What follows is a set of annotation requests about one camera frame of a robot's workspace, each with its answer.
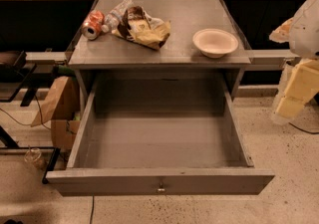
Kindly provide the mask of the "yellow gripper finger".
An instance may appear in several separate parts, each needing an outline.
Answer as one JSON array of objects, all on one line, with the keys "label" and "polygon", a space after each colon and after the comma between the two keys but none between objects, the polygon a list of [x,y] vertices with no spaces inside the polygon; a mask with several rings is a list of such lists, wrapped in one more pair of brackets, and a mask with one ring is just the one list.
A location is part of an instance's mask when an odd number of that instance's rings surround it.
[{"label": "yellow gripper finger", "polygon": [[294,66],[293,74],[285,90],[287,97],[298,102],[297,117],[305,105],[319,93],[319,62],[303,59]]}]

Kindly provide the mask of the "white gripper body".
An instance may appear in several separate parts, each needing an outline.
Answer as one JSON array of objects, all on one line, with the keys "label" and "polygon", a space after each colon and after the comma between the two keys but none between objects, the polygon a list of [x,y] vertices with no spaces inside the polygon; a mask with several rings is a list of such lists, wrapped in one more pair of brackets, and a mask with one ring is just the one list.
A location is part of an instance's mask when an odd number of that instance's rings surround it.
[{"label": "white gripper body", "polygon": [[271,120],[276,124],[286,124],[292,121],[298,110],[298,102],[286,96],[285,90],[288,87],[294,67],[286,63],[282,71],[277,94],[272,104]]}]

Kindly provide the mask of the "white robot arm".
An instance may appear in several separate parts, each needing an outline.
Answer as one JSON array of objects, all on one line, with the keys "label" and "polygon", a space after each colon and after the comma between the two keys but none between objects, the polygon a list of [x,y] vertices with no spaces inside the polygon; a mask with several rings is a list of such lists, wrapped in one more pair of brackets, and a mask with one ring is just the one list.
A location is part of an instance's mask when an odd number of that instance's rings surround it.
[{"label": "white robot arm", "polygon": [[291,53],[301,58],[297,65],[285,66],[273,102],[271,119],[286,124],[319,93],[319,0],[306,0],[269,39],[288,43]]}]

